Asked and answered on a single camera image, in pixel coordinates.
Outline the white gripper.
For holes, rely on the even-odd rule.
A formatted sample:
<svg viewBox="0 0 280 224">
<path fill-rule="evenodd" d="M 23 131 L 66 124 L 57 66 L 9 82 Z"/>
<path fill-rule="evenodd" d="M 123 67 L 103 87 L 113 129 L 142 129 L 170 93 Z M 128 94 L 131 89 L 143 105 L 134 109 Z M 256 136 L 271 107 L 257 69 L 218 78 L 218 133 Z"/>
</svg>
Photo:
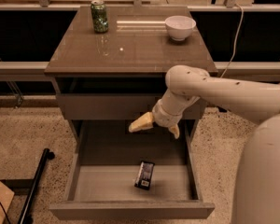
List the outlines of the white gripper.
<svg viewBox="0 0 280 224">
<path fill-rule="evenodd" d="M 175 139 L 179 138 L 180 131 L 177 123 L 181 120 L 182 114 L 174 114 L 166 111 L 162 106 L 162 101 L 159 100 L 153 107 L 152 113 L 146 112 L 140 118 L 133 121 L 129 126 L 129 132 L 139 132 L 148 130 L 153 127 L 154 121 L 161 127 L 169 128 Z"/>
</svg>

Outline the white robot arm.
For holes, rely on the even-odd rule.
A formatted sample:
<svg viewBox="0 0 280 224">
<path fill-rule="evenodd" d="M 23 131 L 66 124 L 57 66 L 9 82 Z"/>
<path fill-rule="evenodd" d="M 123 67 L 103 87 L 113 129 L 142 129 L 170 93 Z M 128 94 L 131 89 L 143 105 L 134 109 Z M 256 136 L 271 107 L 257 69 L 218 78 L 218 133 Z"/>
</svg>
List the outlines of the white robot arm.
<svg viewBox="0 0 280 224">
<path fill-rule="evenodd" d="M 129 131 L 158 124 L 178 137 L 177 123 L 199 99 L 256 123 L 237 169 L 231 224 L 280 224 L 280 85 L 210 77 L 185 65 L 170 68 L 165 83 L 165 94 Z"/>
</svg>

